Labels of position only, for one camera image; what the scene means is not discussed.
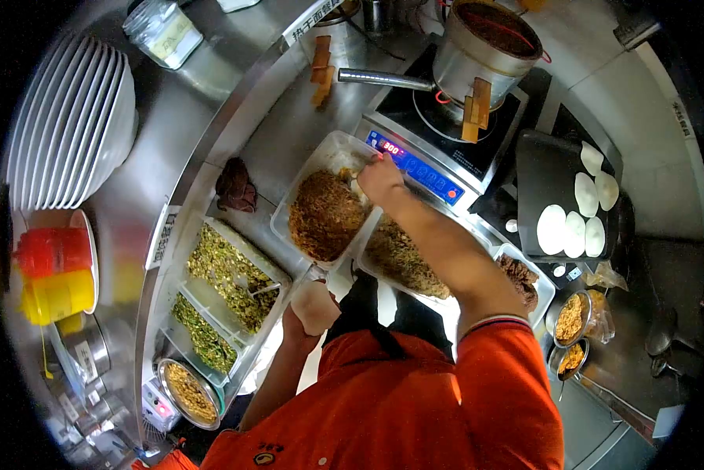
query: pot handle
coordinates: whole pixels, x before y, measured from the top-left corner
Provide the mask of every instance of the pot handle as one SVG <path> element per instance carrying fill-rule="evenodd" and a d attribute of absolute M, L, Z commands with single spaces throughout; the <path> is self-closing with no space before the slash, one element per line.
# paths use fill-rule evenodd
<path fill-rule="evenodd" d="M 340 82 L 388 85 L 389 87 L 416 89 L 423 92 L 432 92 L 435 89 L 435 83 L 430 80 L 365 69 L 339 69 L 338 80 Z"/>

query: plastic bag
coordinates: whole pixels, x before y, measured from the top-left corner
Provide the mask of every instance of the plastic bag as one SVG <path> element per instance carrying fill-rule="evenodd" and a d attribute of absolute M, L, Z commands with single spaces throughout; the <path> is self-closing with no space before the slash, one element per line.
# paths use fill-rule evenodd
<path fill-rule="evenodd" d="M 629 286 L 626 285 L 626 279 L 610 267 L 610 261 L 598 263 L 597 269 L 595 269 L 595 274 L 593 275 L 583 272 L 582 280 L 588 286 L 600 286 L 605 287 L 606 289 L 620 287 L 621 289 L 629 292 Z"/>
<path fill-rule="evenodd" d="M 610 314 L 608 299 L 599 290 L 588 289 L 587 293 L 592 298 L 592 314 L 584 335 L 607 344 L 616 335 L 613 316 Z"/>

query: orange shirt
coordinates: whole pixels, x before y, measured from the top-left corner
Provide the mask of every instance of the orange shirt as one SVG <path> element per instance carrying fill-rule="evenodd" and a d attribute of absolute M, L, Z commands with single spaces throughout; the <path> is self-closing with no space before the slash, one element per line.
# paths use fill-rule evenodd
<path fill-rule="evenodd" d="M 526 324 L 480 325 L 456 365 L 394 335 L 409 359 L 388 360 L 367 330 L 329 343 L 316 384 L 249 432 L 222 432 L 201 470 L 563 467 L 561 418 Z"/>

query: printed label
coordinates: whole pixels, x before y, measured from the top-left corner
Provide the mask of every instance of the printed label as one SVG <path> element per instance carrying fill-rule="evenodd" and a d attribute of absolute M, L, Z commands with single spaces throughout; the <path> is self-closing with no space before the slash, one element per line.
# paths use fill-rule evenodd
<path fill-rule="evenodd" d="M 185 14 L 177 13 L 177 17 L 159 34 L 154 43 L 149 47 L 151 53 L 161 60 L 166 60 L 174 51 L 177 50 L 178 44 L 182 38 L 191 30 L 194 29 L 193 22 Z"/>
<path fill-rule="evenodd" d="M 673 111 L 673 115 L 678 122 L 678 126 L 681 127 L 681 132 L 684 134 L 684 140 L 696 138 L 694 135 L 694 127 L 691 127 L 689 115 L 686 114 L 686 108 L 680 98 L 676 97 L 671 101 L 671 110 Z"/>
<path fill-rule="evenodd" d="M 295 20 L 294 23 L 284 31 L 284 41 L 290 46 L 298 42 L 305 33 L 310 31 L 310 28 L 341 5 L 343 1 L 344 0 L 319 0 L 315 2 L 312 7 L 305 11 L 300 18 Z"/>
<path fill-rule="evenodd" d="M 159 222 L 157 222 L 157 236 L 153 238 L 154 242 L 148 249 L 145 264 L 146 271 L 161 266 L 164 252 L 171 236 L 171 230 L 175 226 L 180 209 L 182 209 L 181 205 L 165 205 L 164 209 L 162 209 L 161 215 L 159 215 Z"/>
<path fill-rule="evenodd" d="M 75 356 L 78 358 L 78 365 L 81 366 L 81 376 L 85 383 L 89 383 L 99 377 L 96 372 L 96 364 L 94 364 L 94 355 L 91 353 L 88 342 L 75 345 Z"/>
<path fill-rule="evenodd" d="M 70 402 L 68 396 L 63 393 L 62 395 L 57 397 L 57 401 L 60 402 L 60 405 L 65 410 L 65 414 L 67 415 L 68 419 L 70 419 L 70 422 L 74 423 L 78 419 L 78 412 L 75 410 L 75 407 Z"/>
<path fill-rule="evenodd" d="M 566 275 L 566 279 L 574 280 L 581 275 L 582 275 L 582 270 L 577 266 L 576 268 L 569 271 L 569 273 Z"/>
<path fill-rule="evenodd" d="M 94 390 L 93 392 L 88 394 L 88 401 L 91 403 L 91 406 L 94 406 L 96 403 L 99 403 L 99 392 Z"/>

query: red light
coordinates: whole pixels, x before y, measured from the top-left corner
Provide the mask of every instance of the red light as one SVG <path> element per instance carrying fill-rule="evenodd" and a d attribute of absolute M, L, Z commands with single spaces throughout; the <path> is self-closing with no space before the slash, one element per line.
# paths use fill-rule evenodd
<path fill-rule="evenodd" d="M 386 142 L 384 141 L 384 150 L 388 150 L 391 152 L 393 155 L 396 155 L 399 153 L 399 148 L 392 144 L 391 142 Z"/>

